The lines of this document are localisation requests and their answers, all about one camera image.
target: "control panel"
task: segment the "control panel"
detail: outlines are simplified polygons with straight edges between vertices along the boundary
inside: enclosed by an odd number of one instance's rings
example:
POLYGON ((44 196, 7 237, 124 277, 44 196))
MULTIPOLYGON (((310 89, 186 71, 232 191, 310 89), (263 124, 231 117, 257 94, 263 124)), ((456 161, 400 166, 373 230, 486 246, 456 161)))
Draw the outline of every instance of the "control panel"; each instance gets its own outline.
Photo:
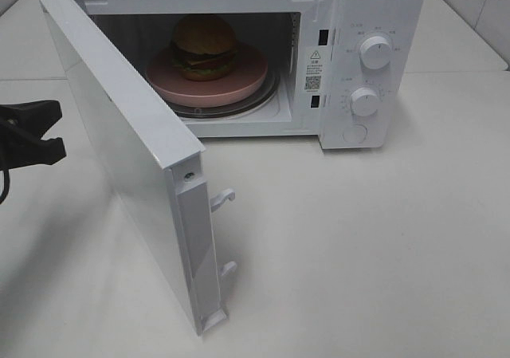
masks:
POLYGON ((323 148, 383 145, 422 0, 339 0, 323 148))

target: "qr code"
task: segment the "qr code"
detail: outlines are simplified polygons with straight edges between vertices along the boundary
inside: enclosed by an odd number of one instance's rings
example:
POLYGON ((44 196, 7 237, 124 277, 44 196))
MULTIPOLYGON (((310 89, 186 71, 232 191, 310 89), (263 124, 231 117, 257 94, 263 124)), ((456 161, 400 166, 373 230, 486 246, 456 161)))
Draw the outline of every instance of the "qr code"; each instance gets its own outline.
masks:
POLYGON ((304 82, 304 89, 320 89, 321 77, 306 77, 304 82))

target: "microwave door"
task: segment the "microwave door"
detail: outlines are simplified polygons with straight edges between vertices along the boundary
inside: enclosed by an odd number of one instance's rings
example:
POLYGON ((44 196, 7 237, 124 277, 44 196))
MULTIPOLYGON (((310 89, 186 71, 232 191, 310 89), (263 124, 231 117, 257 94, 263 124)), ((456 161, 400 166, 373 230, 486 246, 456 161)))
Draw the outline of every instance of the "microwave door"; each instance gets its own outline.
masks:
POLYGON ((210 214, 233 192, 209 200, 202 144, 74 0, 41 4, 92 146, 200 335, 226 318, 235 263, 217 267, 210 214))

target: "power knob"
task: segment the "power knob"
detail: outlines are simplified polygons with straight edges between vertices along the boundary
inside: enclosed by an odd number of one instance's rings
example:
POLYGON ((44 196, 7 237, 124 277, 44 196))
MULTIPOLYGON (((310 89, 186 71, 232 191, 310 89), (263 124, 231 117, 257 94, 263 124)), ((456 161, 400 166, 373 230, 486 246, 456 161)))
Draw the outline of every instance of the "power knob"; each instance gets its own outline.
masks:
POLYGON ((359 47, 361 61, 368 69, 381 69, 390 63, 392 51, 390 39, 382 34, 364 39, 359 47))
POLYGON ((377 111, 381 100, 373 89, 363 87, 351 95, 352 113, 357 116, 369 116, 377 111))

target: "microwave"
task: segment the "microwave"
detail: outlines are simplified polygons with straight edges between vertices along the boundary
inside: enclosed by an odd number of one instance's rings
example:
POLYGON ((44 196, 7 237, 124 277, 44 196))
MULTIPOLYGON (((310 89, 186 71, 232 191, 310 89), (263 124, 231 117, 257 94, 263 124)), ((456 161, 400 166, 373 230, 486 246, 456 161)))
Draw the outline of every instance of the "microwave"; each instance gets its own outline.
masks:
POLYGON ((198 138, 317 136, 323 149, 384 143, 422 0, 41 0, 88 137, 198 335, 226 319, 227 277, 198 138), (177 22, 216 14, 267 60, 239 102, 165 101, 147 67, 177 22))

